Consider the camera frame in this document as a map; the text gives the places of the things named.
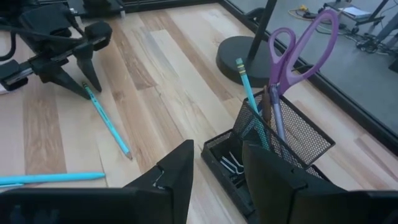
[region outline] wooden floor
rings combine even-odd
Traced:
[[[123,156],[90,101],[59,86],[29,84],[0,96],[0,175],[103,171],[95,181],[34,187],[121,187],[184,139],[195,140],[189,223],[242,223],[243,218],[200,158],[203,143],[232,128],[243,88],[215,65],[217,46],[253,35],[217,4],[128,14],[108,21],[113,39],[93,63],[98,99],[130,145]],[[1,34],[0,52],[9,49]],[[15,59],[32,55],[19,40]],[[71,58],[65,70],[84,80]],[[316,165],[348,189],[398,189],[397,158],[328,98],[302,82],[286,97],[336,141]]]

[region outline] paper clip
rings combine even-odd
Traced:
[[[231,152],[229,152],[229,154],[230,154],[230,156],[232,157],[232,159],[234,160],[234,162],[236,163],[236,165],[237,165],[238,167],[240,167],[240,168],[243,169],[244,166],[241,165],[241,164],[238,162],[238,160],[236,160],[236,158],[234,157],[234,155],[233,155]],[[224,156],[221,158],[220,163],[221,163],[226,169],[228,169],[231,173],[233,173],[233,174],[243,174],[243,173],[244,173],[244,171],[240,172],[239,169],[238,169],[238,167],[237,167],[235,164],[233,164],[231,161],[229,161],[227,158],[225,158]]]

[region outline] pencil eraser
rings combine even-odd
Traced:
[[[237,65],[239,65],[239,64],[242,64],[243,63],[243,60],[242,60],[242,58],[238,58],[238,59],[236,59],[236,64]]]

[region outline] black equipment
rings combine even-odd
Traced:
[[[124,4],[118,0],[68,0],[74,16],[109,17],[121,14],[124,17]]]
[[[320,8],[318,10],[318,13],[321,13],[323,10],[325,10],[326,8],[332,8],[335,11],[340,11],[340,9],[344,9],[347,7],[355,7],[354,5],[351,4],[352,0],[345,0],[345,1],[341,1],[341,0],[336,0],[333,2],[326,2],[323,4],[322,8]],[[355,21],[355,26],[354,28],[352,28],[351,33],[356,34],[359,32],[359,26],[364,25],[364,24],[368,24],[368,23],[373,23],[373,26],[378,25],[383,19],[384,16],[378,16],[381,9],[383,9],[383,7],[387,4],[388,0],[382,0],[380,2],[380,4],[378,5],[378,7],[373,11],[373,13],[369,16],[369,17],[364,17],[364,18],[353,18],[351,16],[347,16],[345,13],[342,13],[342,15],[346,16],[347,18]]]
[[[254,37],[229,37],[220,43],[216,64],[222,74],[231,81],[242,85],[236,66],[236,59],[242,58],[251,86],[262,88],[268,84],[272,59],[268,43],[264,41],[264,32],[275,5],[276,0],[267,1],[265,8],[257,8],[245,14],[251,21],[259,23]],[[278,49],[275,49],[275,52],[281,54]]]
[[[19,34],[36,56],[26,62],[15,60],[0,65],[0,84],[8,91],[20,88],[28,82],[27,76],[35,73],[43,83],[52,82],[90,99],[87,92],[75,82],[62,65],[74,55],[77,65],[101,91],[91,61],[93,52],[109,44],[112,28],[105,22],[96,22],[82,31],[75,20],[76,11],[64,4],[41,5],[36,0],[7,0],[0,6],[0,30],[11,33],[11,50],[0,57],[9,60],[15,53],[16,34]],[[80,38],[71,38],[69,27],[76,29]]]
[[[259,223],[398,223],[398,192],[348,192],[245,142],[243,166]]]
[[[186,223],[193,140],[121,189],[15,189],[0,194],[0,223]]]

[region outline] blue pencil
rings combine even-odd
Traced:
[[[241,58],[236,59],[236,65],[238,66],[238,71],[239,71],[239,74],[242,79],[244,91],[246,92],[246,95],[248,96],[249,104],[253,108],[253,110],[258,114],[259,112],[257,110],[256,101],[254,100],[253,92],[251,91],[249,78],[248,78],[248,75],[246,74],[246,69],[244,68],[244,64],[243,64],[243,61]],[[248,127],[249,129],[252,128],[252,122],[250,123],[250,125]],[[268,141],[266,140],[266,134],[264,132],[264,127],[260,123],[260,121],[257,121],[257,123],[259,123],[259,125],[260,125],[260,127],[259,127],[260,130],[258,130],[258,131],[261,132],[260,140],[261,140],[262,146],[269,150],[270,148],[268,145]]]
[[[86,83],[83,82],[83,88],[87,91],[87,93],[89,94],[91,101],[93,102],[95,108],[97,109],[99,115],[102,117],[102,120],[105,122],[106,126],[108,127],[108,129],[111,131],[114,139],[116,140],[116,142],[119,144],[119,147],[122,149],[124,155],[127,156],[127,158],[129,158],[130,160],[132,160],[132,156],[131,156],[131,152],[129,150],[129,148],[127,147],[126,143],[124,143],[122,137],[120,136],[120,134],[118,133],[118,131],[116,130],[116,128],[113,126],[111,120],[108,118],[108,116],[105,113],[105,110],[102,108],[102,106],[100,105],[100,103],[98,102],[98,100],[95,98],[93,92],[90,90],[90,88],[88,87],[88,85]]]
[[[63,182],[76,180],[94,180],[105,177],[102,172],[85,172],[76,174],[41,174],[41,175],[22,175],[0,177],[0,187],[15,187],[22,184],[44,183],[44,182]]]

